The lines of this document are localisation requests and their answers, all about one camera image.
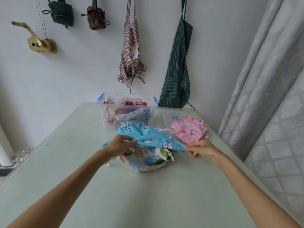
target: white wall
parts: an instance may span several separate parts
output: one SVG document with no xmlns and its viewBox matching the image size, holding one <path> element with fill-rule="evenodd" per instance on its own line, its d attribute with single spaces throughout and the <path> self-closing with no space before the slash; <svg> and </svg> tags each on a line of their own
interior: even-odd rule
<svg viewBox="0 0 304 228">
<path fill-rule="evenodd" d="M 59 52 L 38 54 L 28 48 L 29 33 L 11 25 L 26 22 L 44 38 L 35 0 L 0 1 L 0 124 L 13 149 L 33 147 L 83 101 L 105 91 L 128 92 L 119 74 L 127 0 L 99 0 L 111 26 L 89 29 L 91 0 L 66 0 L 73 6 L 73 28 L 44 15 L 49 38 Z M 47 0 L 40 0 L 48 9 Z M 187 62 L 190 103 L 218 129 L 259 27 L 268 0 L 188 0 L 186 20 L 193 26 Z M 146 84 L 135 80 L 134 93 L 159 98 L 180 19 L 181 0 L 137 0 L 141 60 Z"/>
</svg>

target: gray curtain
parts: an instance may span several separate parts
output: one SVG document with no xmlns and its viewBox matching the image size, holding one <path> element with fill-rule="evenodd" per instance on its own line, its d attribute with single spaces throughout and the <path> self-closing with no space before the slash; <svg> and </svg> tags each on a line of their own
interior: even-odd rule
<svg viewBox="0 0 304 228">
<path fill-rule="evenodd" d="M 304 223 L 304 0 L 269 0 L 219 135 Z"/>
</svg>

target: light green table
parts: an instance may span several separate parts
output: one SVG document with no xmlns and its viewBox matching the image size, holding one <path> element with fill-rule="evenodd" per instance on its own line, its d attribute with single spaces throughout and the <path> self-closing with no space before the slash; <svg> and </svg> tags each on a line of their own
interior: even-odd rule
<svg viewBox="0 0 304 228">
<path fill-rule="evenodd" d="M 192 110 L 186 115 L 199 119 Z M 104 131 L 94 103 L 83 103 L 0 187 L 0 227 L 76 170 L 115 132 Z M 209 138 L 267 194 L 269 191 L 211 130 Z M 102 166 L 61 227 L 255 227 L 220 169 L 178 154 L 157 171 Z"/>
</svg>

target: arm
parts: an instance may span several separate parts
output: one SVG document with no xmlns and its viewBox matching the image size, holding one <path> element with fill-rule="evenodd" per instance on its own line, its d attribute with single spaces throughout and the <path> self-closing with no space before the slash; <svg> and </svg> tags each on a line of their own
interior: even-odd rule
<svg viewBox="0 0 304 228">
<path fill-rule="evenodd" d="M 135 144 L 136 140 L 129 136 L 116 135 L 105 148 L 97 151 L 70 176 L 24 211 L 7 228 L 59 227 L 97 170 L 112 157 L 123 155 Z"/>
<path fill-rule="evenodd" d="M 291 216 L 258 188 L 227 155 L 215 148 L 210 141 L 204 139 L 185 146 L 185 149 L 188 150 L 191 157 L 208 159 L 222 169 L 258 228 L 301 228 Z"/>
</svg>

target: white pillar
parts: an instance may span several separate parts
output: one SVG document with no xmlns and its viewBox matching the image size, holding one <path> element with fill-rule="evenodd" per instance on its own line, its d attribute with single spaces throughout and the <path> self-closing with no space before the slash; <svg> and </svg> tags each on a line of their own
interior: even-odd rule
<svg viewBox="0 0 304 228">
<path fill-rule="evenodd" d="M 0 125 L 0 164 L 4 167 L 12 166 L 15 158 L 15 153 Z"/>
</svg>

